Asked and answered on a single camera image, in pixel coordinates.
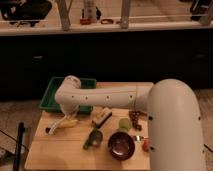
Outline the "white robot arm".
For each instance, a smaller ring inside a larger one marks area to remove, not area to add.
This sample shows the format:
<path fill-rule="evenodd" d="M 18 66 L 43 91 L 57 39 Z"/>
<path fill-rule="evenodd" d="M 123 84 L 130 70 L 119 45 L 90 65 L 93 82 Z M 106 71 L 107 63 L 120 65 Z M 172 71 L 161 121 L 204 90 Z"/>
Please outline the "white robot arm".
<path fill-rule="evenodd" d="M 55 93 L 61 111 L 79 105 L 143 111 L 148 115 L 151 171 L 207 171 L 201 113 L 195 93 L 184 82 L 164 79 L 149 86 L 82 89 L 67 76 Z"/>

